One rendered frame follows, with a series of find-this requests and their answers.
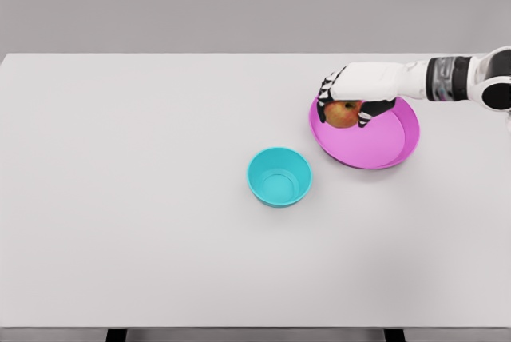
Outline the red yellow apple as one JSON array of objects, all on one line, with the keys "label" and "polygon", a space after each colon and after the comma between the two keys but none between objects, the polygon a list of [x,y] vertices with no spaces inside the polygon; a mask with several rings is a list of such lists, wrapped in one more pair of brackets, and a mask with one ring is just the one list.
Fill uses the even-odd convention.
[{"label": "red yellow apple", "polygon": [[358,124],[361,101],[333,101],[325,105],[325,121],[337,129],[347,129]]}]

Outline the blue bowl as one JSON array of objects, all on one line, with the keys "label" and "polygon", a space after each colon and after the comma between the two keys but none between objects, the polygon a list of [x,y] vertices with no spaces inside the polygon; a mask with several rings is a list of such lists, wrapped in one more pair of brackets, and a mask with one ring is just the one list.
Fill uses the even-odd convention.
[{"label": "blue bowl", "polygon": [[261,203],[286,208],[308,194],[313,172],[301,153],[287,147],[270,147],[259,151],[248,162],[246,180]]}]

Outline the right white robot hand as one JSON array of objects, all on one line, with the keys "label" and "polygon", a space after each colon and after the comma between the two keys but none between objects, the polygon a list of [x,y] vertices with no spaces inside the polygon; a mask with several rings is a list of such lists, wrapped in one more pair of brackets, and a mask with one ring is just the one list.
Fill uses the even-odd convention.
[{"label": "right white robot hand", "polygon": [[375,117],[391,110],[398,97],[394,76],[397,67],[390,63],[351,62],[327,75],[321,82],[316,110],[322,123],[334,120],[333,105],[349,105],[355,118],[344,119],[341,129],[357,125],[364,128]]}]

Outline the pink plate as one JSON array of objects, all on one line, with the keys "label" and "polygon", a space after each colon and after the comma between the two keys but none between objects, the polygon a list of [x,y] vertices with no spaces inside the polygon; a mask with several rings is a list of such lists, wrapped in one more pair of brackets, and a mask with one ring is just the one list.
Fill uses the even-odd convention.
[{"label": "pink plate", "polygon": [[336,129],[319,120],[316,102],[309,109],[312,135],[323,151],[356,169],[387,169],[404,162],[416,150],[420,125],[416,113],[402,98],[393,109],[373,118],[366,127]]}]

